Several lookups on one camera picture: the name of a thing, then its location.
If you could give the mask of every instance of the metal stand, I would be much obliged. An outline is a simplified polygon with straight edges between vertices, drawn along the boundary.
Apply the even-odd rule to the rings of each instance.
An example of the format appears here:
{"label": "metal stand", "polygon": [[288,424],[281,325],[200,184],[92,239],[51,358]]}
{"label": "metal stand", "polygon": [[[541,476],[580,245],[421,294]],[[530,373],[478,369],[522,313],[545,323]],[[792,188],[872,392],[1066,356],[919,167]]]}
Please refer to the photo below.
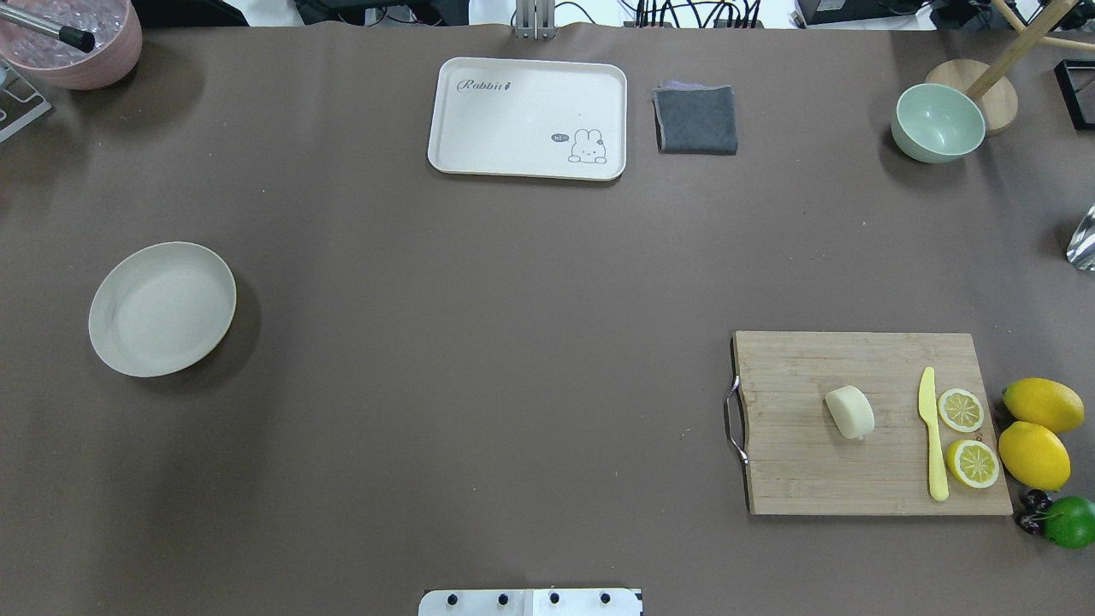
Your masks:
{"label": "metal stand", "polygon": [[555,2],[553,0],[517,0],[514,36],[518,38],[555,38]]}
{"label": "metal stand", "polygon": [[51,107],[46,98],[8,62],[0,60],[0,141]]}

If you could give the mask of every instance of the metal bracket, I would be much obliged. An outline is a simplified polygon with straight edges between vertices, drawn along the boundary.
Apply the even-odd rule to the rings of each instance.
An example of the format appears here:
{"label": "metal bracket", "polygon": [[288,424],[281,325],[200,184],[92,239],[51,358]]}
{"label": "metal bracket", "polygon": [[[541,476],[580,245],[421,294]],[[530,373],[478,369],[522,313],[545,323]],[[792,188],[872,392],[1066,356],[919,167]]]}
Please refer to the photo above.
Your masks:
{"label": "metal bracket", "polygon": [[642,589],[428,591],[418,616],[643,616]]}
{"label": "metal bracket", "polygon": [[515,20],[517,38],[555,38],[554,0],[517,0]]}
{"label": "metal bracket", "polygon": [[45,114],[49,103],[15,69],[0,60],[0,141]]}

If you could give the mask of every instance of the wooden pole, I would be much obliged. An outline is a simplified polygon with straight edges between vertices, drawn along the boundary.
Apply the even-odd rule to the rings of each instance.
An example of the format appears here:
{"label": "wooden pole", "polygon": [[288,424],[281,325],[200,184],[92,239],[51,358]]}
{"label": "wooden pole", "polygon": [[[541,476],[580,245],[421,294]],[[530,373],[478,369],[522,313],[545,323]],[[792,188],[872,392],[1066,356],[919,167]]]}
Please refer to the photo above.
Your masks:
{"label": "wooden pole", "polygon": [[972,85],[966,90],[966,95],[975,101],[984,96],[984,93],[992,88],[1000,78],[1007,73],[1008,70],[1015,66],[1015,62],[1019,61],[1019,58],[1027,55],[1030,49],[1038,44],[1042,36],[1047,32],[1053,30],[1057,22],[1061,21],[1061,18],[1065,15],[1073,7],[1076,5],[1079,0],[1053,0],[1048,7],[1042,9],[1041,13],[1030,22],[1023,32],[1019,33],[1018,37],[1012,42],[1011,45],[1004,49],[1004,53],[1000,55],[996,61],[989,66],[989,69],[984,71],[973,82]]}
{"label": "wooden pole", "polygon": [[[1015,32],[1023,32],[1026,26],[1019,21],[1018,15],[1016,15],[1012,9],[1004,2],[1004,0],[992,0],[992,5],[1000,11],[1000,14],[1007,20],[1007,23],[1012,24]],[[1046,36],[1038,43],[1042,45],[1052,45],[1054,47],[1064,47],[1065,49],[1076,49],[1077,51],[1095,51],[1095,45],[1091,43],[1082,43],[1080,40],[1068,40],[1065,38],[1054,38],[1052,36]]]}

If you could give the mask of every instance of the lime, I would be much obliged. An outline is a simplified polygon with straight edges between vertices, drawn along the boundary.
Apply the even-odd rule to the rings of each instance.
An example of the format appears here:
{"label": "lime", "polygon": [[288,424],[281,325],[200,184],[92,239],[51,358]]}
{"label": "lime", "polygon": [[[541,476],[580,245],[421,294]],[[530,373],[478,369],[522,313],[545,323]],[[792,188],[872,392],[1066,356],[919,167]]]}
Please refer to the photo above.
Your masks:
{"label": "lime", "polygon": [[984,407],[965,390],[947,390],[940,396],[940,419],[952,430],[973,432],[984,423]]}
{"label": "lime", "polygon": [[1084,422],[1084,402],[1068,386],[1045,379],[1024,379],[1004,390],[1004,406],[1015,419],[1045,426],[1057,434]]}
{"label": "lime", "polygon": [[1046,538],[1062,548],[1080,549],[1095,542],[1095,503],[1064,497],[1046,512]]}
{"label": "lime", "polygon": [[1000,461],[1023,484],[1056,492],[1072,474],[1069,452],[1046,427],[1025,421],[1000,433]]}
{"label": "lime", "polygon": [[947,448],[946,461],[950,475],[970,488],[988,488],[1000,477],[996,454],[980,441],[955,441]]}

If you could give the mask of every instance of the folded towel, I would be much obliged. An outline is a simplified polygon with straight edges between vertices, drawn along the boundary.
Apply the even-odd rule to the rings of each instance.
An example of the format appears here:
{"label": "folded towel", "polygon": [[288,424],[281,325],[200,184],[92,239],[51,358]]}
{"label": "folded towel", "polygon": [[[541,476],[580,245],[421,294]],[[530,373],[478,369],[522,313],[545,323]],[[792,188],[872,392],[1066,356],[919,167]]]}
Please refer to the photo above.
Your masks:
{"label": "folded towel", "polygon": [[669,81],[654,90],[658,147],[667,152],[738,153],[734,90]]}

